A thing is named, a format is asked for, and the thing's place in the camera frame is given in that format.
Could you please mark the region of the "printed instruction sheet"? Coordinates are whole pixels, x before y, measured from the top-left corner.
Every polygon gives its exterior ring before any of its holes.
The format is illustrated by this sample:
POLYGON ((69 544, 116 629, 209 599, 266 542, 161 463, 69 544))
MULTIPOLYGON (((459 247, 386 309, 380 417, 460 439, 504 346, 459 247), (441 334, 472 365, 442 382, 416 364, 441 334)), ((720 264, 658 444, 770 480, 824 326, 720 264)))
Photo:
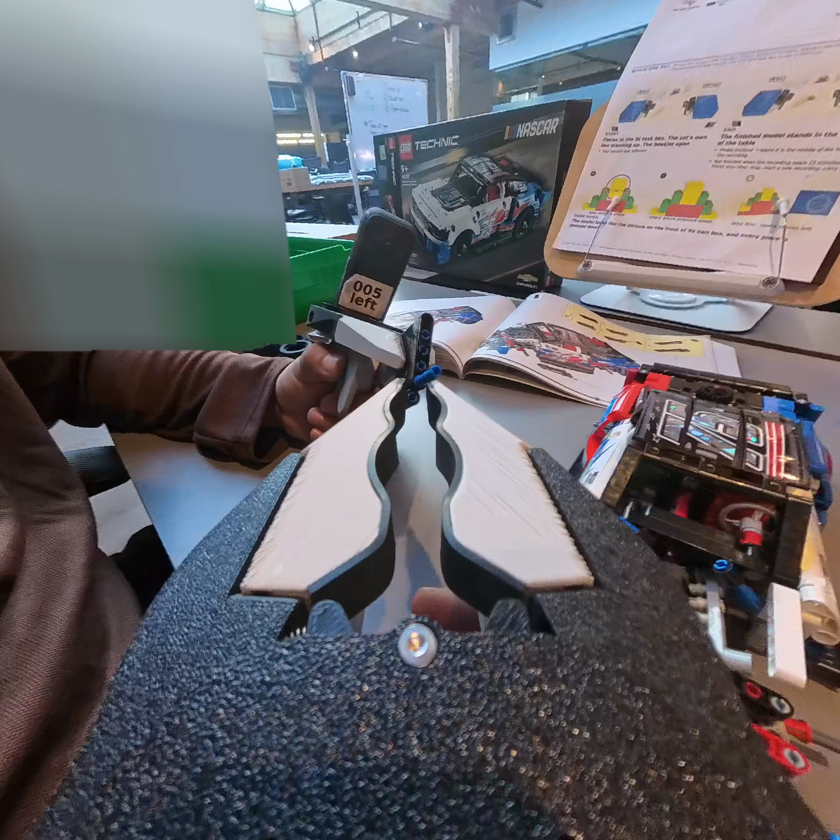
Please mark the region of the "printed instruction sheet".
POLYGON ((839 2, 663 2, 556 249, 812 282, 839 226, 839 2))

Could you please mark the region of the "toy brick race car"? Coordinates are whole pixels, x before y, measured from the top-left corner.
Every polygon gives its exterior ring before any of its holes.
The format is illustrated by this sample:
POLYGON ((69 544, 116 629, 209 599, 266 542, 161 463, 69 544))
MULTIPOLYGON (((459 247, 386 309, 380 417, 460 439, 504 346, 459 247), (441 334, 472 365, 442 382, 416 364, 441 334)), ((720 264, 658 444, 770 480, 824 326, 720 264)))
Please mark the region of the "toy brick race car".
POLYGON ((838 691, 838 603, 823 528, 833 464, 823 409, 790 388, 662 364, 630 369, 572 474, 657 556, 747 695, 755 680, 838 691))

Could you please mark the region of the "instruction booklet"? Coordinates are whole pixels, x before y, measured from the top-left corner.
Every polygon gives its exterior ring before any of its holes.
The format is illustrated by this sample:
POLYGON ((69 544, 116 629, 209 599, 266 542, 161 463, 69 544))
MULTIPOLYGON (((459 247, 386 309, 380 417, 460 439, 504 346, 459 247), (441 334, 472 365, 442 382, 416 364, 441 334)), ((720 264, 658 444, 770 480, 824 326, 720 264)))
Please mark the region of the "instruction booklet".
POLYGON ((639 332, 547 293, 520 303, 498 295, 397 302, 387 324, 434 319, 434 362, 450 375, 488 376, 606 406, 627 374, 662 364, 740 377, 735 350, 701 335, 639 332))

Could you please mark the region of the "black toy car set box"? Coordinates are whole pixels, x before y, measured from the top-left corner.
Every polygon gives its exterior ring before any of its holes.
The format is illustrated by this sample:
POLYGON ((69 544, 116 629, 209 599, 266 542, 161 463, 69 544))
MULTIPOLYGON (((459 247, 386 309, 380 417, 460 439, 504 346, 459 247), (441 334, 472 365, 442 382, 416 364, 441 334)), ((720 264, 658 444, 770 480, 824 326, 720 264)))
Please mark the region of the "black toy car set box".
POLYGON ((591 100, 558 100, 374 137, 381 206, 413 229, 409 266, 443 287, 525 298, 591 100))

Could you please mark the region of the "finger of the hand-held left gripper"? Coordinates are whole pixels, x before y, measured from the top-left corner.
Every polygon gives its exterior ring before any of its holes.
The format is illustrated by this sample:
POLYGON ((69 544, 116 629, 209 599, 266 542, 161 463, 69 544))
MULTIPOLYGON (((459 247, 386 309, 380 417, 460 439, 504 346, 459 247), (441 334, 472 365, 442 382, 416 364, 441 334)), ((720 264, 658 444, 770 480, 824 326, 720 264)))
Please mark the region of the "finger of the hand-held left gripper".
POLYGON ((348 351, 401 371, 406 365, 403 332, 378 322, 338 320, 333 341, 348 351))

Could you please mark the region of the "black office chair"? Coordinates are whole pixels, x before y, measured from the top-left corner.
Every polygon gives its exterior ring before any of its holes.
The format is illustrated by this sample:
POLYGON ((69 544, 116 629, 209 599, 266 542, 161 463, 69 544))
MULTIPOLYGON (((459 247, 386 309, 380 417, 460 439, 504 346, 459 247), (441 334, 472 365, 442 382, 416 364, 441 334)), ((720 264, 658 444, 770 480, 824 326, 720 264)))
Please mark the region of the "black office chair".
MULTIPOLYGON (((72 449, 65 453, 65 457, 89 497, 130 481, 129 473, 113 446, 72 449)), ((142 613, 148 611, 175 572, 172 560, 153 525, 133 534, 120 552, 111 555, 111 560, 129 583, 142 613)))

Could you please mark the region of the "person's left forearm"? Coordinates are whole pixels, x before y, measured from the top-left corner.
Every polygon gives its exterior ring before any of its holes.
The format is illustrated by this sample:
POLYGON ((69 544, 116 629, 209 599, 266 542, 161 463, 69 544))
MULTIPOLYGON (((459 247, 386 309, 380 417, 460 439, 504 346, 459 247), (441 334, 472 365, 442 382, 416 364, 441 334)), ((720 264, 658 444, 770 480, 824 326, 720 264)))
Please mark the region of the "person's left forearm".
POLYGON ((276 386, 287 360, 232 351, 3 351, 2 459, 57 422, 193 444, 257 469, 292 443, 276 386))

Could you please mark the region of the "whiteboard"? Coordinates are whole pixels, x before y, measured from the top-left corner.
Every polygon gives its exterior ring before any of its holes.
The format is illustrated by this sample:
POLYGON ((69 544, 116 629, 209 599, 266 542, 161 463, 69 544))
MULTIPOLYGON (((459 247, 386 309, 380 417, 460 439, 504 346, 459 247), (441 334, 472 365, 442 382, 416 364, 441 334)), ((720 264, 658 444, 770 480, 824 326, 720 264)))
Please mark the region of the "whiteboard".
POLYGON ((356 216, 369 206, 385 207, 389 189, 386 135, 428 123, 425 79, 342 70, 343 103, 348 124, 346 145, 356 216))

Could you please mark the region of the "person's left hand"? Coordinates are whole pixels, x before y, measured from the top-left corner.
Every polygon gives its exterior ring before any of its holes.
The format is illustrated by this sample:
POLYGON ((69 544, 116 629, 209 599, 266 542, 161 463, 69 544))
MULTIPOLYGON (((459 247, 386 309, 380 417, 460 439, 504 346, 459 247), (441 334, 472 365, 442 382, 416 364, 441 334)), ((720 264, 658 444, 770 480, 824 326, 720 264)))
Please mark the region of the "person's left hand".
POLYGON ((342 419, 339 391, 347 362, 342 350, 313 344, 279 374, 279 423, 292 448, 303 448, 342 419))

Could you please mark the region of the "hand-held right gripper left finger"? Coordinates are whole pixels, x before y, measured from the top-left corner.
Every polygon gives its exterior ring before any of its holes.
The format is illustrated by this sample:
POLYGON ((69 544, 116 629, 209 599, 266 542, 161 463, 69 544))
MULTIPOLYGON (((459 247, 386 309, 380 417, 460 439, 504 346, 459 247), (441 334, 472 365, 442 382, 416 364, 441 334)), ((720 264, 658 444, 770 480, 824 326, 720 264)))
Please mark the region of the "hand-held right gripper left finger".
POLYGON ((394 380, 306 447, 255 547, 239 592, 292 599, 376 599, 392 581, 386 485, 406 412, 394 380))

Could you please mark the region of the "black brick beam blue pins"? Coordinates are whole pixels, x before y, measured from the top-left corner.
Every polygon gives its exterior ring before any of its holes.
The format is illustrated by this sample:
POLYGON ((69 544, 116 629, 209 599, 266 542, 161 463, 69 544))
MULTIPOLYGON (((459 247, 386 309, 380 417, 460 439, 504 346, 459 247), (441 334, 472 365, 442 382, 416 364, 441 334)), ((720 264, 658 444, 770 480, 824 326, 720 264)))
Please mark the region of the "black brick beam blue pins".
POLYGON ((442 373, 432 359, 433 333, 434 317, 430 312, 422 311, 403 336, 407 349, 403 392, 409 406, 418 404, 421 392, 442 373))

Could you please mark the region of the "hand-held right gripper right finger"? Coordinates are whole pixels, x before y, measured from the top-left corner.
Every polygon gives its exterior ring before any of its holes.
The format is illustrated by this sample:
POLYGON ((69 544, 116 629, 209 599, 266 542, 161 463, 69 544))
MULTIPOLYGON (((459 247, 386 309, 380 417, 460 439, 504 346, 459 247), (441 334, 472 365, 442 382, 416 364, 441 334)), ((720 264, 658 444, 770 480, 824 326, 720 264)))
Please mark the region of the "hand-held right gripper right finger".
POLYGON ((436 466, 447 482, 440 562, 452 592, 591 587, 532 448, 444 384, 427 388, 436 466))

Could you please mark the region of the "green plastic bin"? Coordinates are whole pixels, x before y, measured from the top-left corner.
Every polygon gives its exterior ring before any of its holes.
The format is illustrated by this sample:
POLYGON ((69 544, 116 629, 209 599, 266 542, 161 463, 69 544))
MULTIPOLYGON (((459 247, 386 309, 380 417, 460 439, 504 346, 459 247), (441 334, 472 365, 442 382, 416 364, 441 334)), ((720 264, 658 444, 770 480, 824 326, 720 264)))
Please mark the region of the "green plastic bin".
POLYGON ((295 323, 306 321, 310 306, 334 302, 354 242, 341 238, 289 235, 295 323))

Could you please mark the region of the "person's right hand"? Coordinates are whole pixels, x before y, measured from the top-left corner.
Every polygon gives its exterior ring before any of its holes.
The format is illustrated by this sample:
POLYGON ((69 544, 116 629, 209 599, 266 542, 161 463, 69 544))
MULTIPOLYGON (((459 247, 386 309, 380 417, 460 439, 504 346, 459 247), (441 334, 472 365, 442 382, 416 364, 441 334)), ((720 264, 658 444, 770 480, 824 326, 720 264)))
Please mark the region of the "person's right hand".
POLYGON ((477 610, 444 587, 423 587, 412 600, 413 614, 426 616, 443 629, 467 634, 480 631, 480 616, 477 610))

